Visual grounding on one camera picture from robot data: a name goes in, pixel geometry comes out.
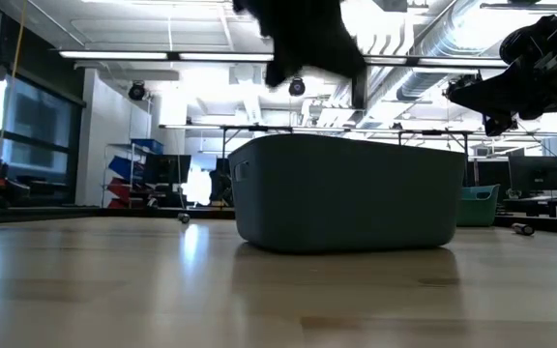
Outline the dark teal plastic bin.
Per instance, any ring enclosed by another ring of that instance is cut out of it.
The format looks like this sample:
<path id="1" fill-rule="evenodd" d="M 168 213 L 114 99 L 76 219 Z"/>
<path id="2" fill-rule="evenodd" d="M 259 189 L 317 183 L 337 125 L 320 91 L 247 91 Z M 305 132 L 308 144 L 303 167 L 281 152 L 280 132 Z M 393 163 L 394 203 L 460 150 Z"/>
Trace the dark teal plastic bin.
<path id="1" fill-rule="evenodd" d="M 256 247 L 382 251 L 454 236 L 461 153 L 292 133 L 255 138 L 228 161 L 237 231 Z"/>

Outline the blue storage bin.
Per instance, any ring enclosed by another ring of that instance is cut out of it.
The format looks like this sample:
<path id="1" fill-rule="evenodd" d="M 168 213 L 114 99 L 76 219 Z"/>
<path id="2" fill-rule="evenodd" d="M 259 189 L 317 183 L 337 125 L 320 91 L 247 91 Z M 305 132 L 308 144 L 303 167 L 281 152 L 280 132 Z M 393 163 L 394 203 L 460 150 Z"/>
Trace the blue storage bin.
<path id="1" fill-rule="evenodd" d="M 162 155 L 163 154 L 163 144 L 156 139 L 152 138 L 133 138 L 131 144 L 138 147 L 144 151 L 151 152 L 153 154 Z"/>
<path id="2" fill-rule="evenodd" d="M 115 156 L 108 168 L 125 181 L 141 181 L 143 179 L 144 164 L 139 161 Z"/>

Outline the dark office desk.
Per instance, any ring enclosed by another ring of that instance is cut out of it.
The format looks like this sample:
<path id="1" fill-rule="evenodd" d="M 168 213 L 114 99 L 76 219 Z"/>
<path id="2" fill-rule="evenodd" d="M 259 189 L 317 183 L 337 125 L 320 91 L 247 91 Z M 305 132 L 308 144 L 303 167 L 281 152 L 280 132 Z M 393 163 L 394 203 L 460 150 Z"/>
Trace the dark office desk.
<path id="1" fill-rule="evenodd" d="M 557 217 L 557 196 L 534 196 L 529 198 L 509 198 L 502 201 L 507 213 L 524 213 L 528 217 Z"/>

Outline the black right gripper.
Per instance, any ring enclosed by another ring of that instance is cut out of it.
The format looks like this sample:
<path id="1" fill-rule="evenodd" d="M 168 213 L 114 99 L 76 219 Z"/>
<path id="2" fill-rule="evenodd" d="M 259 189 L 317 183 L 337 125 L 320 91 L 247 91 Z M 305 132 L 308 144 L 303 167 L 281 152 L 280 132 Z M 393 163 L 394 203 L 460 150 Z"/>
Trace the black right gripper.
<path id="1" fill-rule="evenodd" d="M 516 124 L 557 113 L 557 14 L 511 32 L 500 44 L 507 69 L 488 79 L 445 90 L 456 104 L 483 114 L 484 131 L 497 136 Z"/>

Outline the black track spotlights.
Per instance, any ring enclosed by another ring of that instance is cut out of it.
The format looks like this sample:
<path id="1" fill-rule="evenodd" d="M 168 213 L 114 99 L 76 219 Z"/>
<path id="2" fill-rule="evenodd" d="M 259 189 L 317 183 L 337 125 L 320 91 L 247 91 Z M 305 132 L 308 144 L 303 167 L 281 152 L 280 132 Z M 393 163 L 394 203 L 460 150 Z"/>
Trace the black track spotlights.
<path id="1" fill-rule="evenodd" d="M 448 89 L 464 88 L 482 80 L 483 77 L 480 72 L 457 75 L 449 80 Z"/>

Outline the black computer monitor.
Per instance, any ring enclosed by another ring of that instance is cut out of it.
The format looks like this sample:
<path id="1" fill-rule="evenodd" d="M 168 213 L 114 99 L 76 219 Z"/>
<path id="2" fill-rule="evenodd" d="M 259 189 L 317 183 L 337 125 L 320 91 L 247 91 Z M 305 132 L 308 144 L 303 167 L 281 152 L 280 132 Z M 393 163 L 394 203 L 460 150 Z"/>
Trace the black computer monitor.
<path id="1" fill-rule="evenodd" d="M 556 157 L 510 157 L 511 187 L 522 192 L 557 190 Z"/>
<path id="2" fill-rule="evenodd" d="M 467 182 L 473 186 L 500 185 L 508 187 L 511 183 L 507 161 L 473 160 L 468 163 Z"/>
<path id="3" fill-rule="evenodd" d="M 150 155 L 144 164 L 143 180 L 147 184 L 184 184 L 190 168 L 190 155 Z"/>

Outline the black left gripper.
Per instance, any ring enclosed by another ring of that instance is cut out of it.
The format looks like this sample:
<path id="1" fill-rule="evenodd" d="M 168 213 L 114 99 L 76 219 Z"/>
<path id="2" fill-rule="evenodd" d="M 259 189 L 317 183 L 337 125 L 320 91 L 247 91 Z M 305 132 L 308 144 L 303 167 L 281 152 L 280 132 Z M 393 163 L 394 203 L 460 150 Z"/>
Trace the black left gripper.
<path id="1" fill-rule="evenodd" d="M 353 78 L 353 107 L 366 109 L 368 70 L 363 54 L 342 20 L 342 0 L 232 0 L 247 12 L 260 34 L 273 41 L 265 84 L 280 86 L 304 67 Z"/>

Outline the large dark window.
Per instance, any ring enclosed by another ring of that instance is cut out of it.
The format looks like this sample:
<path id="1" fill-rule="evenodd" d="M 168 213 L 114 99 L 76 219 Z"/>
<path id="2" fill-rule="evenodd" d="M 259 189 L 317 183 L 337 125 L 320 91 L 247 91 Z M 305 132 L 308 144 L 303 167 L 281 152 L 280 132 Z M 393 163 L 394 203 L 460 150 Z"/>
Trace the large dark window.
<path id="1" fill-rule="evenodd" d="M 81 111 L 34 83 L 0 79 L 0 207 L 74 203 Z"/>

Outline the green plastic bin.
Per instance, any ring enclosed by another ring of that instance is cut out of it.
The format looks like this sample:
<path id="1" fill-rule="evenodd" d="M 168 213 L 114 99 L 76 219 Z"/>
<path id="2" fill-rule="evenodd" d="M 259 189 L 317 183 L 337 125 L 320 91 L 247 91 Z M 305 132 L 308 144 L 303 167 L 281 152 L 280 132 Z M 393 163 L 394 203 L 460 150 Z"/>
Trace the green plastic bin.
<path id="1" fill-rule="evenodd" d="M 499 185 L 461 189 L 457 227 L 488 227 L 495 220 Z"/>

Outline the black background rig frame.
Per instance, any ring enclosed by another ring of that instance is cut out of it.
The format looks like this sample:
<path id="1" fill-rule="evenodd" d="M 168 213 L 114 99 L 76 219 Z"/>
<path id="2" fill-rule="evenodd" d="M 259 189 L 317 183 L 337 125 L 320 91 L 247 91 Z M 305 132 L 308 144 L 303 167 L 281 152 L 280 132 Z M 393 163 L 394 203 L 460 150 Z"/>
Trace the black background rig frame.
<path id="1" fill-rule="evenodd" d="M 420 137 L 442 137 L 449 138 L 461 136 L 458 142 L 463 146 L 465 161 L 468 161 L 468 139 L 474 135 L 469 130 L 401 130 L 401 129 L 358 129 L 358 128 L 327 128 L 327 127 L 294 127 L 294 126 L 266 126 L 266 125 L 159 125 L 161 130 L 168 131 L 193 131 L 198 132 L 201 137 L 208 136 L 210 132 L 220 132 L 221 145 L 218 154 L 221 158 L 226 157 L 227 144 L 241 133 L 249 133 L 249 138 L 253 139 L 257 135 L 265 136 L 271 134 L 302 133 L 328 136 L 346 136 L 352 139 L 390 139 L 395 140 L 398 145 L 406 145 L 408 136 L 417 135 Z"/>

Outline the metal shelving rack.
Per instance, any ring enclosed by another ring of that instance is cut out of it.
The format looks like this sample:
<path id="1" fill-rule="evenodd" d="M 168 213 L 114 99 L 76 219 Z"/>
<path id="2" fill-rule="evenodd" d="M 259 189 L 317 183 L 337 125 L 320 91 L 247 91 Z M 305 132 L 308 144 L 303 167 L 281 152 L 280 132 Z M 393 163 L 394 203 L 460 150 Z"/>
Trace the metal shelving rack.
<path id="1" fill-rule="evenodd" d="M 115 156 L 130 159 L 133 161 L 139 161 L 145 164 L 147 158 L 150 155 L 156 155 L 151 152 L 144 151 L 138 147 L 135 147 L 131 142 L 129 143 L 109 143 L 105 145 L 103 152 L 103 181 L 102 187 L 102 201 L 101 207 L 107 208 L 108 203 L 111 199 L 116 198 L 113 193 L 111 193 L 106 185 L 110 183 L 111 179 L 121 178 L 115 174 L 112 170 L 108 168 L 109 163 Z M 162 200 L 167 196 L 168 188 L 167 184 L 147 184 L 142 179 L 141 181 L 130 181 L 131 184 L 141 185 L 140 190 L 136 190 L 131 195 L 131 200 L 135 201 L 134 207 L 132 209 L 147 209 L 146 203 L 151 197 L 158 199 L 159 206 Z"/>

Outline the long ceiling light strip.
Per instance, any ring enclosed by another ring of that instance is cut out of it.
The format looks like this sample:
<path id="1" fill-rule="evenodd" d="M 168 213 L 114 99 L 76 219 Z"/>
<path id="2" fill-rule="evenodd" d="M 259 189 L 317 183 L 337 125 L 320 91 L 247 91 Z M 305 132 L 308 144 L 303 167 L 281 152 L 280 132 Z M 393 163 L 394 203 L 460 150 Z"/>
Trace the long ceiling light strip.
<path id="1" fill-rule="evenodd" d="M 199 62 L 264 63 L 272 61 L 274 55 L 270 53 L 183 52 L 179 54 L 179 58 L 183 61 Z"/>
<path id="2" fill-rule="evenodd" d="M 60 51 L 64 58 L 86 60 L 166 60 L 168 55 L 163 52 L 135 51 Z"/>
<path id="3" fill-rule="evenodd" d="M 508 64 L 500 59 L 483 57 L 426 57 L 420 58 L 417 67 L 427 68 L 466 68 L 466 69 L 505 69 Z"/>
<path id="4" fill-rule="evenodd" d="M 365 61 L 370 66 L 393 67 L 404 66 L 407 59 L 403 56 L 369 55 Z"/>

